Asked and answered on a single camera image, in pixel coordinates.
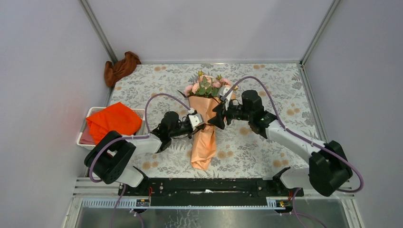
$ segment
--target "floral pattern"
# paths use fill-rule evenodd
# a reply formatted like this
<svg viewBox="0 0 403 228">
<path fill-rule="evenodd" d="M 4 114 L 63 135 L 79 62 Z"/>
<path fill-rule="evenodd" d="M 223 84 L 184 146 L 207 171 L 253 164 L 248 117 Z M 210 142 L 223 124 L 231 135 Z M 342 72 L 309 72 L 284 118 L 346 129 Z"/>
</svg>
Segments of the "floral pattern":
<svg viewBox="0 0 403 228">
<path fill-rule="evenodd" d="M 116 83 L 111 104 L 122 102 L 130 108 L 144 108 L 148 99 L 157 93 L 168 93 L 185 100 L 178 90 L 182 91 L 188 85 L 187 79 L 193 80 L 199 70 L 212 76 L 221 74 L 233 82 L 245 76 L 258 77 L 270 91 L 284 123 L 317 138 L 296 64 L 138 65 L 131 75 Z M 253 80 L 240 83 L 235 94 L 240 97 L 248 89 L 256 90 L 265 109 L 273 112 L 263 88 Z M 176 111 L 180 117 L 187 113 L 178 102 L 159 96 L 147 110 L 150 129 L 155 128 L 168 111 Z M 307 167 L 300 157 L 253 133 L 243 121 L 233 121 L 225 130 L 217 128 L 216 140 L 217 155 L 207 171 L 191 166 L 192 140 L 188 138 L 173 139 L 172 145 L 162 153 L 134 155 L 130 163 L 149 177 L 166 178 L 269 178 L 287 166 Z"/>
</svg>

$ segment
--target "flower bouquet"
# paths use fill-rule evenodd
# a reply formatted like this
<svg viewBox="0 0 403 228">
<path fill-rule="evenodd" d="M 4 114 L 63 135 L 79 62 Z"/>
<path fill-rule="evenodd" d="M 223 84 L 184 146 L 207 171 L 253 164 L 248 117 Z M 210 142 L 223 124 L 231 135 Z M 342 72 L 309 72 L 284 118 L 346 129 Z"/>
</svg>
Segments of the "flower bouquet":
<svg viewBox="0 0 403 228">
<path fill-rule="evenodd" d="M 190 107 L 202 115 L 205 123 L 215 117 L 213 108 L 221 102 L 217 94 L 222 86 L 230 87 L 231 82 L 221 75 L 213 77 L 199 71 L 198 80 L 185 88 L 183 95 L 189 98 Z M 191 155 L 192 166 L 197 169 L 207 170 L 216 151 L 215 127 L 207 124 L 203 130 L 197 132 L 194 136 Z"/>
</svg>

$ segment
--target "table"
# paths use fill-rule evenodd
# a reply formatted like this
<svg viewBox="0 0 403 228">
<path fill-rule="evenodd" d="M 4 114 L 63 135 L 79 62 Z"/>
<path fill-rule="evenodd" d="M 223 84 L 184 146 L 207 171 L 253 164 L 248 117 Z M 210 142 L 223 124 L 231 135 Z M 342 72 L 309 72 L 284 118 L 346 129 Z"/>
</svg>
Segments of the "table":
<svg viewBox="0 0 403 228">
<path fill-rule="evenodd" d="M 273 96 L 280 118 L 288 127 L 317 138 L 314 117 L 296 63 L 288 64 L 164 64 L 138 65 L 129 76 L 116 83 L 110 104 L 122 102 L 130 108 L 145 108 L 147 100 L 157 93 L 168 93 L 188 102 L 183 91 L 201 70 L 212 76 L 221 74 L 235 82 L 245 76 L 256 76 Z M 262 97 L 265 109 L 273 113 L 269 98 L 256 81 L 239 85 L 237 97 L 254 89 Z M 147 113 L 150 129 L 155 128 L 165 112 L 176 111 L 180 118 L 187 110 L 168 97 L 155 98 Z M 134 155 L 130 163 L 149 177 L 165 178 L 270 178 L 284 167 L 307 167 L 300 157 L 276 142 L 253 133 L 246 122 L 233 121 L 225 130 L 217 128 L 217 154 L 207 171 L 190 164 L 192 140 L 173 140 L 162 153 Z"/>
</svg>

